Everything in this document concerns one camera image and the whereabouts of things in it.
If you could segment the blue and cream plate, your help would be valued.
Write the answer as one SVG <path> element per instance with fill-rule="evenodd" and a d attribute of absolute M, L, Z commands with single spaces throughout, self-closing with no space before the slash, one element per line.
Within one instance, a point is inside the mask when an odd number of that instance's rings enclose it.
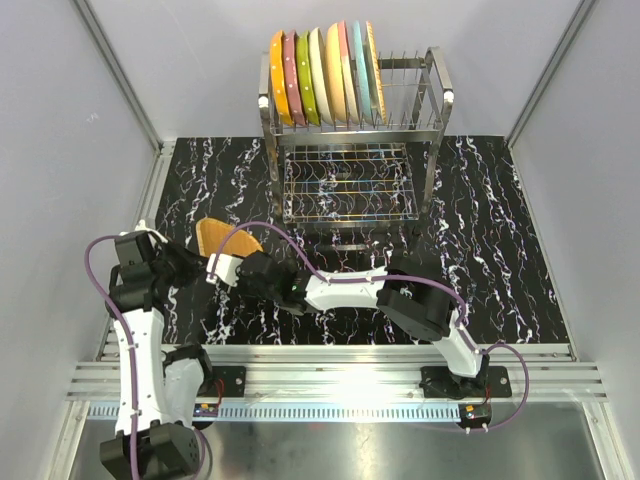
<path fill-rule="evenodd" d="M 364 55 L 362 30 L 359 21 L 354 21 L 352 24 L 351 40 L 353 42 L 357 83 L 359 88 L 360 117 L 364 123 L 372 125 L 374 116 L 369 89 L 368 71 Z"/>

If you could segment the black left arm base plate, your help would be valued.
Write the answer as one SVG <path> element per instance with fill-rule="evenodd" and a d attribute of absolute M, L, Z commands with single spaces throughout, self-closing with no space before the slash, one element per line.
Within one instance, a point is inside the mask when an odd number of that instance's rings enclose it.
<path fill-rule="evenodd" d="M 206 373 L 198 396 L 201 398 L 243 398 L 245 396 L 246 368 L 244 366 L 213 366 Z"/>

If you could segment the tan plate with bear drawing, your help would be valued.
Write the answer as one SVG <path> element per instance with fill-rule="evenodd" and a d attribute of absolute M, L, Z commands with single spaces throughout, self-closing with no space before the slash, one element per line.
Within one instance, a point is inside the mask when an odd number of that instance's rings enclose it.
<path fill-rule="evenodd" d="M 338 122 L 347 122 L 347 107 L 342 74 L 339 24 L 332 24 L 326 36 L 325 58 L 328 68 L 328 84 L 334 118 Z"/>

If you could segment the yellow-green dotted plate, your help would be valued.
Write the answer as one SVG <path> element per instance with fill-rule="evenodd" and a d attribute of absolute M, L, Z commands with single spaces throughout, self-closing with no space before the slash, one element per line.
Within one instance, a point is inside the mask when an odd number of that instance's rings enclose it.
<path fill-rule="evenodd" d="M 316 104 L 311 73 L 308 31 L 297 36 L 295 53 L 298 85 L 306 120 L 309 124 L 319 126 L 321 118 Z"/>

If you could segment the orange dotted plate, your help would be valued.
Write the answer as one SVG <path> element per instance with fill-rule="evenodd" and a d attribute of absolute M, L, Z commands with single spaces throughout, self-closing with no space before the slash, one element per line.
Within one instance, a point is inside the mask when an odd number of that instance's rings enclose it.
<path fill-rule="evenodd" d="M 272 36 L 269 44 L 271 86 L 276 111 L 281 122 L 287 126 L 293 127 L 294 121 L 289 108 L 285 86 L 283 42 L 284 32 L 279 30 Z"/>

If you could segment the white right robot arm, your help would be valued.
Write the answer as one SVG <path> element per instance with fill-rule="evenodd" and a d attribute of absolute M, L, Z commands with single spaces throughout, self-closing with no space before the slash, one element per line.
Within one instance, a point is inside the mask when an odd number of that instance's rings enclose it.
<path fill-rule="evenodd" d="M 271 301 L 294 315 L 352 308 L 382 312 L 407 335 L 433 344 L 448 372 L 431 386 L 450 398 L 481 395 L 489 384 L 489 356 L 466 333 L 466 304 L 438 269 L 395 257 L 368 271 L 296 270 L 264 252 L 234 269 L 243 294 Z"/>

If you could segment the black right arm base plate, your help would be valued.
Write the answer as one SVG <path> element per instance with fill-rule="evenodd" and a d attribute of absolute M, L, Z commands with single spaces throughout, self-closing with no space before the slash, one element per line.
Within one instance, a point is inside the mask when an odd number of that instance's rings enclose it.
<path fill-rule="evenodd" d="M 489 366 L 477 377 L 453 375 L 446 366 L 424 366 L 420 369 L 419 387 L 425 398 L 463 400 L 466 398 L 510 398 L 511 383 L 505 367 Z"/>

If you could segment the pink and cream plate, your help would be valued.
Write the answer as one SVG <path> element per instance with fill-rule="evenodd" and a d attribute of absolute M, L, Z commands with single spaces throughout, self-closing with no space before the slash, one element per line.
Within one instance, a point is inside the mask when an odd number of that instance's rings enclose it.
<path fill-rule="evenodd" d="M 338 38 L 340 45 L 342 76 L 346 96 L 347 111 L 350 118 L 349 122 L 353 125 L 357 125 L 360 121 L 359 108 L 356 89 L 354 85 L 353 70 L 351 67 L 351 55 L 349 50 L 348 34 L 345 21 L 340 21 L 338 23 Z"/>

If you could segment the woven wicker tray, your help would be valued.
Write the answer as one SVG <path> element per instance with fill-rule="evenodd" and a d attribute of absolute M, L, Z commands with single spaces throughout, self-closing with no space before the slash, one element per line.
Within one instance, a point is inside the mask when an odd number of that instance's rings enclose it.
<path fill-rule="evenodd" d="M 377 56 L 373 25 L 370 21 L 365 22 L 365 61 L 368 68 L 368 82 L 370 100 L 373 110 L 373 121 L 375 125 L 384 125 L 387 122 L 386 104 L 381 81 L 381 70 Z"/>
<path fill-rule="evenodd" d="M 210 257 L 215 254 L 224 238 L 234 229 L 230 224 L 214 218 L 203 218 L 196 223 L 196 237 L 200 255 Z M 256 251 L 262 251 L 260 242 L 250 233 L 240 230 L 224 245 L 223 254 L 247 257 Z"/>

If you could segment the cream plate with drawing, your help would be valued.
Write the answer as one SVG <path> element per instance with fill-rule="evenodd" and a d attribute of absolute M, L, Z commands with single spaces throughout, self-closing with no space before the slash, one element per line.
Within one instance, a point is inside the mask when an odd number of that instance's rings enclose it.
<path fill-rule="evenodd" d="M 333 125 L 334 116 L 325 80 L 325 47 L 321 31 L 318 27 L 309 33 L 308 46 L 312 82 L 318 112 L 324 123 Z"/>

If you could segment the pink dotted plate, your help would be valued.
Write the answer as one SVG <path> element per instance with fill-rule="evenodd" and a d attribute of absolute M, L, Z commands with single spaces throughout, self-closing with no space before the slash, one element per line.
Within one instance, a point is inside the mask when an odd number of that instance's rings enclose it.
<path fill-rule="evenodd" d="M 296 39 L 297 33 L 295 30 L 291 30 L 284 36 L 283 56 L 285 87 L 292 121 L 295 125 L 306 126 L 307 121 L 298 85 Z"/>

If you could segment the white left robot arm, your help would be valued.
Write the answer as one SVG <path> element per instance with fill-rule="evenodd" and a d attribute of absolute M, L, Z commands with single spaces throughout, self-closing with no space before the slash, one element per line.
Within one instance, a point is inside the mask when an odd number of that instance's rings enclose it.
<path fill-rule="evenodd" d="M 204 349 L 162 350 L 170 289 L 191 285 L 206 261 L 142 230 L 115 237 L 118 258 L 101 292 L 119 346 L 120 399 L 113 439 L 99 447 L 115 479 L 185 479 L 204 463 L 192 426 L 196 397 L 209 394 L 215 373 Z"/>

